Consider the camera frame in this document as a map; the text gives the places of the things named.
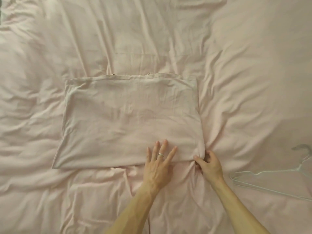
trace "bed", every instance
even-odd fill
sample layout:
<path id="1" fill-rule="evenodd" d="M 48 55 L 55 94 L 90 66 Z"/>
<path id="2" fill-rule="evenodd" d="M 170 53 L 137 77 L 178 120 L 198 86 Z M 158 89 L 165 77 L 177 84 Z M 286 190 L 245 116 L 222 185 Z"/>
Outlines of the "bed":
<path id="1" fill-rule="evenodd" d="M 2 0 L 0 233 L 111 225 L 143 166 L 52 169 L 65 82 L 150 72 L 196 78 L 205 147 L 227 183 L 272 234 L 311 233 L 312 202 L 298 198 L 312 197 L 311 180 L 267 178 L 290 197 L 230 179 L 292 169 L 306 153 L 291 149 L 312 146 L 311 18 L 310 0 Z M 174 174 L 144 233 L 234 233 L 193 161 Z"/>

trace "clothes hanger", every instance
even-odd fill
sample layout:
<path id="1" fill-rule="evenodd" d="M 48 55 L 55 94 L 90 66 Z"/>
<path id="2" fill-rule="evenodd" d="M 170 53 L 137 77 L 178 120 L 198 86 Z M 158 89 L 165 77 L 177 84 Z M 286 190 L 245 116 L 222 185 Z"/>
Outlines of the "clothes hanger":
<path id="1" fill-rule="evenodd" d="M 257 176 L 259 176 L 260 174 L 263 174 L 263 173 L 272 173 L 272 175 L 274 175 L 274 173 L 281 173 L 281 172 L 299 172 L 299 173 L 303 174 L 305 177 L 311 179 L 311 181 L 312 181 L 312 171 L 310 172 L 303 167 L 303 164 L 306 163 L 308 160 L 312 161 L 312 159 L 311 159 L 312 158 L 312 149 L 310 148 L 309 145 L 306 145 L 306 144 L 301 144 L 301 145 L 298 145 L 298 146 L 292 148 L 292 150 L 301 150 L 301 149 L 307 150 L 308 155 L 306 157 L 304 157 L 302 159 L 302 161 L 300 162 L 299 166 L 294 168 L 294 169 L 262 171 L 259 173 L 253 173 L 251 171 L 235 172 L 235 173 L 232 173 L 230 175 L 230 178 L 233 181 L 233 184 L 236 186 L 247 187 L 247 188 L 256 189 L 256 190 L 271 191 L 271 192 L 279 193 L 279 194 L 286 195 L 286 196 L 291 196 L 291 197 L 295 197 L 295 198 L 299 198 L 299 199 L 303 199 L 303 200 L 307 200 L 307 201 L 312 201 L 312 197 L 305 197 L 305 196 L 300 196 L 300 195 L 292 195 L 292 194 L 288 194 L 288 193 L 283 193 L 283 192 L 279 192 L 277 190 L 267 189 L 267 188 L 264 188 L 261 186 L 253 185 L 253 184 L 250 184 L 248 182 L 243 182 L 243 181 L 238 180 L 239 178 L 246 176 L 246 175 L 252 175 L 256 178 Z"/>

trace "right hand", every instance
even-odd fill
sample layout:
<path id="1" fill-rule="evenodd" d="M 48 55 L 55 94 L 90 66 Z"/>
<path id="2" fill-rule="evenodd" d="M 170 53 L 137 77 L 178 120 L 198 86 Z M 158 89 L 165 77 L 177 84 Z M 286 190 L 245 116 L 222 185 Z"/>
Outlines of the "right hand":
<path id="1" fill-rule="evenodd" d="M 194 155 L 194 160 L 198 163 L 204 177 L 212 186 L 224 181 L 221 163 L 212 151 L 206 151 L 204 159 Z"/>

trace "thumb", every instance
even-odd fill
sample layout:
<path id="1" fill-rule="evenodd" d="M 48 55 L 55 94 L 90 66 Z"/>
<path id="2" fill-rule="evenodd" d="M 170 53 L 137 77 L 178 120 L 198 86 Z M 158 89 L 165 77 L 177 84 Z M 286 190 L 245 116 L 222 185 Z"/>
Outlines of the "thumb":
<path id="1" fill-rule="evenodd" d="M 202 160 L 197 155 L 194 155 L 194 160 L 200 165 L 201 168 L 205 166 L 205 164 L 207 164 L 204 160 Z"/>

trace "hand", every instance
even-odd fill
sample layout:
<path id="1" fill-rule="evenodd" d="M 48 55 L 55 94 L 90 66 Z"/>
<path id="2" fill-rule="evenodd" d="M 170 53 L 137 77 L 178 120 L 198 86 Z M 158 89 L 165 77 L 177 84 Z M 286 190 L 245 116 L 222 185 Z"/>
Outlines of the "hand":
<path id="1" fill-rule="evenodd" d="M 170 162 L 177 151 L 177 146 L 171 150 L 165 160 L 163 156 L 158 155 L 158 153 L 164 154 L 167 146 L 168 141 L 165 139 L 159 149 L 159 141 L 156 141 L 152 154 L 149 147 L 146 151 L 143 186 L 151 189 L 155 193 L 158 193 L 165 187 L 170 182 L 173 175 L 173 166 L 170 165 Z"/>
<path id="2" fill-rule="evenodd" d="M 213 187 L 219 182 L 224 181 L 220 161 L 212 151 L 206 151 L 204 160 L 196 155 L 194 156 L 194 160 L 200 166 L 206 180 Z"/>

